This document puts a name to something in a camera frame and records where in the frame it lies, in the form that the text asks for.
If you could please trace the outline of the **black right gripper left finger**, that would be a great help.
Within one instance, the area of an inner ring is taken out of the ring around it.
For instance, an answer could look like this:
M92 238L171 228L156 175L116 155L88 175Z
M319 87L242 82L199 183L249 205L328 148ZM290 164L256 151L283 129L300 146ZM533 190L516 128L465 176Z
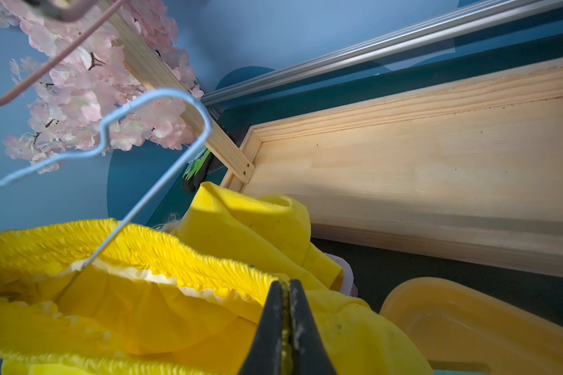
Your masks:
M240 375L282 373L285 301L284 287L274 281L268 291L250 351L239 371Z

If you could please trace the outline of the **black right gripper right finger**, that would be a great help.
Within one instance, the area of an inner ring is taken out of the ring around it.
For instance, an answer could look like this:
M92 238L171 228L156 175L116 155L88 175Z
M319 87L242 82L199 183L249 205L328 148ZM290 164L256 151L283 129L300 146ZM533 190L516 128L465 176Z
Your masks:
M317 329L303 285L289 282L292 374L336 375Z

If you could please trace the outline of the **yellow shorts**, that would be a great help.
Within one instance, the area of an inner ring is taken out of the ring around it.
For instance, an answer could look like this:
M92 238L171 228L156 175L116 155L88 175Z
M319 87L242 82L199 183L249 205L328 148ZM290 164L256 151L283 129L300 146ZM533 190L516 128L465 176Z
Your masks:
M430 374L425 356L311 242L307 208L202 184L155 230L81 220L0 233L4 374L236 374L273 282L300 281L339 374Z

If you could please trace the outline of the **light blue wire hanger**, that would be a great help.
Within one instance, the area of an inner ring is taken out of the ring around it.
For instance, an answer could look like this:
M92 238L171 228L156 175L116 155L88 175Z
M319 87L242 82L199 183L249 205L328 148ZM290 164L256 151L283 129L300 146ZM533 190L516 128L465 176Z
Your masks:
M101 118L141 94L139 86L36 84L0 108L0 178L60 153L94 149ZM185 110L179 99L156 100L112 123L108 149L100 156L68 160L0 189L0 232L109 218L107 177L113 156L136 171L121 193L124 211L130 210L192 143L192 130L181 117Z

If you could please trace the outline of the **pink plastic basket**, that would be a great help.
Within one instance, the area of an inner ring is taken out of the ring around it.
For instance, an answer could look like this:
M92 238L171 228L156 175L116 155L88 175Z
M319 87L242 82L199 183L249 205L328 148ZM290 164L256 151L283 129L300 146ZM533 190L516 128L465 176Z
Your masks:
M335 256L333 254L327 253L326 256L336 262L342 267L342 277L340 281L339 292L343 295L350 297L358 297L358 287L354 283L353 270L345 259Z

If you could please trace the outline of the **yellow plastic tray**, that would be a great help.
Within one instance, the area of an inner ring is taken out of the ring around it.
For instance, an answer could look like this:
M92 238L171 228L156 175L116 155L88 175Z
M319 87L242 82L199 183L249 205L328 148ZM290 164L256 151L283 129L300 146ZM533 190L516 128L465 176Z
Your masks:
M508 289L487 295L421 277L389 293L380 311L434 370L563 374L563 293Z

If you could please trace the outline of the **green plant decoration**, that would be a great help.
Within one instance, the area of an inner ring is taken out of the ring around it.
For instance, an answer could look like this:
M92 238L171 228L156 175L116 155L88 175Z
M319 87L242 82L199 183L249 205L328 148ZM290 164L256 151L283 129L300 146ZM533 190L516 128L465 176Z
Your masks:
M200 155L187 165L182 176L182 187L187 193L194 193L206 179L207 172L214 156L205 148Z

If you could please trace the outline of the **wooden clothes rack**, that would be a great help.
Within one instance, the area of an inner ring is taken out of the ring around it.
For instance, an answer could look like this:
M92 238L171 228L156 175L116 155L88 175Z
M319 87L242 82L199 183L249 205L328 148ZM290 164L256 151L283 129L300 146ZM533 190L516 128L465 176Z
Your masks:
M563 278L563 38L512 51L535 63L217 133L221 184L316 238Z

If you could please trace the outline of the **pink cherry blossom tree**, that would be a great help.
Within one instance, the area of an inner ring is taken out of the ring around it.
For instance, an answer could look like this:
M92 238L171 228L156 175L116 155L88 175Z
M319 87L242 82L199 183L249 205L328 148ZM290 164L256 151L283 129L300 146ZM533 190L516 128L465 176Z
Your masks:
M176 80L200 98L203 95L189 62L177 47L178 25L162 1L129 1L118 14L173 73ZM40 17L22 1L0 1L0 28L19 28L30 46L53 58L99 17L92 9L80 20L60 23ZM29 129L3 142L12 159L32 164L77 149L88 151L100 143L100 121L119 106L143 95L147 88L124 64L119 32L105 23L80 47L33 84ZM194 135L181 117L185 103L176 98L154 101L109 127L109 150L128 151L145 142L180 150Z

